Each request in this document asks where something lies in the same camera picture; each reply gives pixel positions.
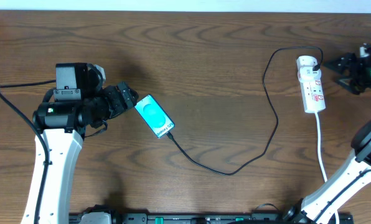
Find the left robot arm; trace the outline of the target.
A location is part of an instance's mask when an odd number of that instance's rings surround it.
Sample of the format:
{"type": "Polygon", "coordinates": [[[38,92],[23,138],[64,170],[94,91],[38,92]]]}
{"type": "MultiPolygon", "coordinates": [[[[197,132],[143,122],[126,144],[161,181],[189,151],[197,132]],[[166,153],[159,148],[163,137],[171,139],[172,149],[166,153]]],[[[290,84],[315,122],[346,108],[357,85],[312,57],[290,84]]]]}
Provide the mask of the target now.
{"type": "Polygon", "coordinates": [[[68,223],[78,155],[91,126],[136,106],[138,94],[125,82],[104,86],[104,69],[91,63],[58,63],[56,87],[34,111],[35,166],[22,223],[68,223]]]}

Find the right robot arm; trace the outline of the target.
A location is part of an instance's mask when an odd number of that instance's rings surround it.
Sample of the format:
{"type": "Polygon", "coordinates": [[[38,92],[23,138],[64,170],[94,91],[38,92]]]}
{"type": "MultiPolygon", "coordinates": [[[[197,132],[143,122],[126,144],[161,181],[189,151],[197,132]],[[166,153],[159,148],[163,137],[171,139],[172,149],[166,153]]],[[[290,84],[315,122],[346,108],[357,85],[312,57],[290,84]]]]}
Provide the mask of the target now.
{"type": "Polygon", "coordinates": [[[371,120],[354,136],[352,150],[341,167],[328,177],[322,161],[321,122],[319,112],[326,108],[321,82],[321,70],[316,58],[302,55],[296,59],[304,112],[313,114],[317,125],[317,157],[324,179],[315,192],[302,198],[283,215],[292,223],[339,223],[337,210],[354,194],[371,183],[371,120]]]}

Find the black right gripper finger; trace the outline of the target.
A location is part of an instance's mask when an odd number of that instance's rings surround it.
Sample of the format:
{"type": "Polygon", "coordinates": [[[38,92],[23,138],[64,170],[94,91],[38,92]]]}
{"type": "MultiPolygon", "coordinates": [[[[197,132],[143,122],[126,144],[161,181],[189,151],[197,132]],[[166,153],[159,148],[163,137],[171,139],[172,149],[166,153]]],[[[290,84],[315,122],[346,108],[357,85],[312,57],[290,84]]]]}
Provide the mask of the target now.
{"type": "Polygon", "coordinates": [[[346,53],[334,60],[324,62],[323,66],[342,75],[346,70],[349,70],[357,61],[355,53],[346,53]]]}
{"type": "Polygon", "coordinates": [[[346,90],[353,90],[351,85],[352,80],[351,77],[339,77],[336,78],[336,83],[346,90]]]}

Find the turquoise screen smartphone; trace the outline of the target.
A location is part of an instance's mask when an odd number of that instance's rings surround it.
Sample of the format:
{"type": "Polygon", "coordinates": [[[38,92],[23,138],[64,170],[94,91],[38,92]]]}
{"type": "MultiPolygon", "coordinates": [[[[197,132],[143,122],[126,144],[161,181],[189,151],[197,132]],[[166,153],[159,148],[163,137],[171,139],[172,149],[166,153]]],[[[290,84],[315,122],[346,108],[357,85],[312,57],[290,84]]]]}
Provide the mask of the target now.
{"type": "Polygon", "coordinates": [[[173,120],[152,95],[145,96],[134,108],[157,138],[163,137],[175,127],[173,120]]]}

